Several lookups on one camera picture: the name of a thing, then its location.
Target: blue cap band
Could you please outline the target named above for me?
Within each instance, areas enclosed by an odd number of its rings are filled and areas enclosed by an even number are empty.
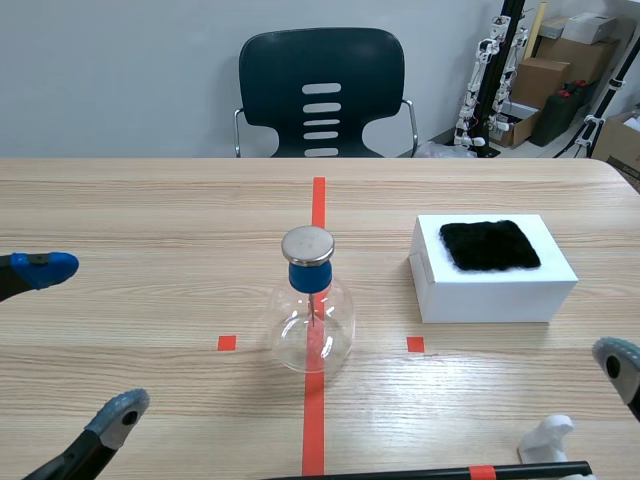
[[[331,284],[331,262],[317,267],[301,267],[289,264],[289,283],[302,293],[322,292]]]
[[[11,255],[11,268],[31,287],[36,290],[57,285],[71,278],[78,270],[78,259],[70,253],[50,253],[46,265],[29,263],[26,253]]]

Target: cardboard box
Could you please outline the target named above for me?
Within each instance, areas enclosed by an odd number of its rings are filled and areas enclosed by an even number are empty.
[[[500,220],[520,227],[540,267],[491,272],[456,267],[440,228]],[[409,263],[423,323],[550,322],[578,283],[540,215],[420,215]]]
[[[516,103],[542,109],[547,99],[562,89],[568,75],[568,63],[544,58],[527,58],[518,66],[511,98]]]
[[[587,85],[602,78],[618,48],[619,40],[607,38],[593,45],[572,42],[565,38],[542,38],[536,58],[570,63],[567,83],[584,80]]]
[[[518,103],[507,104],[503,110],[506,113],[501,114],[504,118],[499,118],[499,121],[508,122],[509,130],[506,132],[491,130],[490,140],[502,147],[522,145],[533,133],[540,118],[540,110]]]
[[[591,45],[611,35],[616,28],[616,23],[616,17],[583,13],[567,21],[562,38]]]
[[[607,118],[593,158],[607,162],[640,191],[640,132],[624,124],[633,114]]]
[[[553,17],[543,21],[540,24],[538,35],[541,37],[551,38],[552,40],[557,40],[562,36],[562,32],[564,31],[564,27],[567,25],[568,20],[569,19],[567,17]]]

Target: glass flask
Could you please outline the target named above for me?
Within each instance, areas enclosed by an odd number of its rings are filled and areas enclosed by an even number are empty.
[[[278,359],[298,372],[336,372],[355,334],[351,293],[332,272],[333,236],[298,227],[282,239],[289,275],[271,293],[269,337]]]

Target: black fabric pad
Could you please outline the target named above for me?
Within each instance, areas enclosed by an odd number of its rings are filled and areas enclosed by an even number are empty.
[[[540,258],[520,227],[510,220],[450,223],[440,237],[460,270],[538,268]]]

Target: red tape marker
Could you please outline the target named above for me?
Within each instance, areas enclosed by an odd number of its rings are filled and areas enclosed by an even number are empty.
[[[235,335],[220,335],[218,337],[219,352],[233,352],[236,349]]]
[[[471,480],[496,480],[496,469],[492,465],[475,465],[469,467]]]
[[[326,220],[326,182],[324,177],[313,179],[313,201],[311,223],[316,227],[325,227]],[[317,317],[324,319],[324,303],[318,302]],[[323,322],[315,322],[307,330],[307,368],[320,370],[307,373],[304,377],[304,420],[302,427],[302,475],[324,475],[324,372],[320,352],[324,342],[313,339],[324,338]]]
[[[407,349],[411,353],[424,353],[424,338],[407,337]]]

